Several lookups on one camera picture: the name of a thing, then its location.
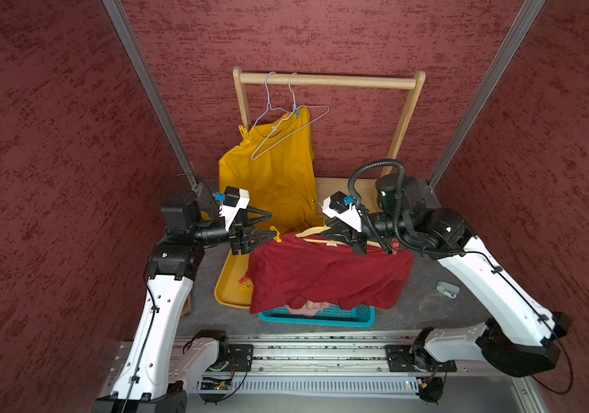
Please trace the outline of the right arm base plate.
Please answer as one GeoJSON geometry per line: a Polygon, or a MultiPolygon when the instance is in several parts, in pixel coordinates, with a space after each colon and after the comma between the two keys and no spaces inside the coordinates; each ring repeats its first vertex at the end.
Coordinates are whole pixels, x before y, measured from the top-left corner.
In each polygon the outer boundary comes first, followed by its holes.
{"type": "Polygon", "coordinates": [[[454,361],[440,362],[425,356],[416,356],[409,345],[387,345],[387,366],[390,373],[456,373],[454,361]]]}

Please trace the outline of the dark red t-shirt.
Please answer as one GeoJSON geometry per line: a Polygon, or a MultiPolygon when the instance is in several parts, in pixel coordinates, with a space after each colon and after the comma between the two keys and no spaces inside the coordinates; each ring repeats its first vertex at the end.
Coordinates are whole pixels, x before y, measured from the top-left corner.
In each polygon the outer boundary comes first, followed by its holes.
{"type": "Polygon", "coordinates": [[[348,245],[310,243],[293,233],[270,241],[249,255],[246,276],[253,284],[250,313],[308,302],[328,303],[343,310],[373,306],[393,308],[410,277],[410,251],[389,255],[379,247],[358,255],[348,245]]]}

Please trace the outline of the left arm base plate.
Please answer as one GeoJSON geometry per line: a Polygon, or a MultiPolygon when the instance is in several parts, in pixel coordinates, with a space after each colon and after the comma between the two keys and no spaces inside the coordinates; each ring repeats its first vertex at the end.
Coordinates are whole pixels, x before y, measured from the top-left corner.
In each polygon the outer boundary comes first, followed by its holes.
{"type": "Polygon", "coordinates": [[[224,364],[222,372],[247,373],[253,365],[254,346],[252,344],[229,344],[222,353],[224,364]]]}

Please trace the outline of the cream plastic hanger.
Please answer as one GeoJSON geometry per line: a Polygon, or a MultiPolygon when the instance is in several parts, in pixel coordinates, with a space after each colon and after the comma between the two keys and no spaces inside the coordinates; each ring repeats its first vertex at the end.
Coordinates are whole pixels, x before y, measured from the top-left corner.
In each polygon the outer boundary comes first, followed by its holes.
{"type": "Polygon", "coordinates": [[[346,242],[336,241],[336,240],[329,239],[328,237],[324,237],[323,232],[327,232],[329,230],[331,230],[331,227],[328,227],[326,225],[315,226],[315,227],[311,227],[311,228],[306,229],[306,231],[304,231],[304,232],[296,233],[296,237],[298,239],[303,239],[306,242],[313,243],[313,244],[348,245],[348,243],[346,243],[346,242]]]}

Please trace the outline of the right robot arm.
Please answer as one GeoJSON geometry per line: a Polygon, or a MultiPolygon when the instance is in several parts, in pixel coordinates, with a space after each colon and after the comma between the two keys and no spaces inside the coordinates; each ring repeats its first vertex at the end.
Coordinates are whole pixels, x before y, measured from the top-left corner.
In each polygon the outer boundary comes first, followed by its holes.
{"type": "Polygon", "coordinates": [[[489,312],[487,321],[457,329],[427,327],[409,349],[421,372],[443,371],[456,361],[483,361],[511,377],[556,368],[571,320],[549,311],[508,274],[459,213],[431,208],[413,177],[392,173],[375,182],[375,213],[361,203],[355,182],[349,193],[322,201],[330,219],[322,237],[366,254],[369,242],[391,250],[406,248],[438,262],[452,273],[489,312]]]}

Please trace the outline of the pink printed t-shirt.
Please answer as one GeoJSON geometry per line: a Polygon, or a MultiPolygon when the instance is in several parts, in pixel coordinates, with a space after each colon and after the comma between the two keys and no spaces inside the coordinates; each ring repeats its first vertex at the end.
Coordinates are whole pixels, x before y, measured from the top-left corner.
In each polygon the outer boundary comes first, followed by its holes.
{"type": "Polygon", "coordinates": [[[313,302],[309,300],[300,308],[293,308],[291,306],[285,306],[285,308],[289,314],[312,318],[321,311],[329,309],[331,306],[328,302],[313,302]]]}

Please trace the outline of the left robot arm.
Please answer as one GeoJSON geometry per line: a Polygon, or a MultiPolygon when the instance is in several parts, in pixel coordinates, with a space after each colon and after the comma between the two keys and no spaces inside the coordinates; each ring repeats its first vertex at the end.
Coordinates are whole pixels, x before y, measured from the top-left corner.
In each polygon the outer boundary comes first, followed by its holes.
{"type": "Polygon", "coordinates": [[[277,236],[256,227],[271,213],[253,208],[249,192],[235,187],[212,194],[209,219],[192,190],[169,195],[161,213],[165,237],[148,259],[147,295],[129,357],[94,412],[184,412],[205,372],[229,357],[225,332],[202,330],[184,347],[178,376],[170,375],[179,320],[206,247],[228,244],[233,254],[247,255],[277,236]]]}

